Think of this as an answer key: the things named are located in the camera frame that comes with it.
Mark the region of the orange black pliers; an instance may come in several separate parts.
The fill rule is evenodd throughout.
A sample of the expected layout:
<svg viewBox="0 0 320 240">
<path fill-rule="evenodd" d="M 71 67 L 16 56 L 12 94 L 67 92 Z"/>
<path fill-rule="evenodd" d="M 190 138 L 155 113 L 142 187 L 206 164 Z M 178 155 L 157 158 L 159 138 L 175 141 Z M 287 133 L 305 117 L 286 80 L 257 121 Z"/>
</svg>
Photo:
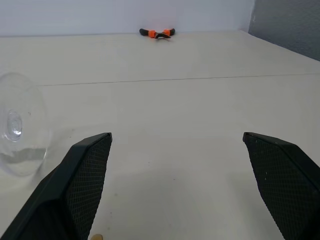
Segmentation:
<svg viewBox="0 0 320 240">
<path fill-rule="evenodd" d="M 152 39 L 170 39 L 173 35 L 175 35 L 176 30 L 174 28 L 169 28 L 164 29 L 162 32 L 156 32 L 155 30 L 140 28 L 139 33 L 144 37 L 149 37 Z"/>
</svg>

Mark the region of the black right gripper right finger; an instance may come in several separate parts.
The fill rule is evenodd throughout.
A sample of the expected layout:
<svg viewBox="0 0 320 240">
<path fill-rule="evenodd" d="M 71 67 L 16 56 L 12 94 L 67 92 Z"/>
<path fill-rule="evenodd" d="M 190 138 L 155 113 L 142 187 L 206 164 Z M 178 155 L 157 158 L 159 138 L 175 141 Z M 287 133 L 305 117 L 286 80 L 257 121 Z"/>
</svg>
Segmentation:
<svg viewBox="0 0 320 240">
<path fill-rule="evenodd" d="M 297 145 L 245 132 L 260 196 L 285 240 L 320 240 L 320 167 Z"/>
</svg>

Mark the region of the clear glass cup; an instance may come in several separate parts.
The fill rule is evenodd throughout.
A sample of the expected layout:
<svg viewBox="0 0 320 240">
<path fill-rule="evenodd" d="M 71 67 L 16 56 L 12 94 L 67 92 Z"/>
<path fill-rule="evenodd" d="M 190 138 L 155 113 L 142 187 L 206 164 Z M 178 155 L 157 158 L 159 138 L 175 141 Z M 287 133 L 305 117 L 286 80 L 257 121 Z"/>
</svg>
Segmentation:
<svg viewBox="0 0 320 240">
<path fill-rule="evenodd" d="M 0 76 L 0 167 L 16 176 L 32 175 L 44 162 L 49 142 L 40 90 L 19 73 Z"/>
</svg>

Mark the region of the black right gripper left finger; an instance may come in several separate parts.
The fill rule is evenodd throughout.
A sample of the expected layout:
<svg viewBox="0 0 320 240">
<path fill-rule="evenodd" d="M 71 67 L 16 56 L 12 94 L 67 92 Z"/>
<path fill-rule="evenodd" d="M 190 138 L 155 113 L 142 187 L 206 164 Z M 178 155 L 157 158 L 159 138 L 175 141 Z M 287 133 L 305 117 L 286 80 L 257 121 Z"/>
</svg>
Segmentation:
<svg viewBox="0 0 320 240">
<path fill-rule="evenodd" d="M 74 144 L 38 184 L 0 240 L 88 240 L 111 145 L 109 132 Z"/>
</svg>

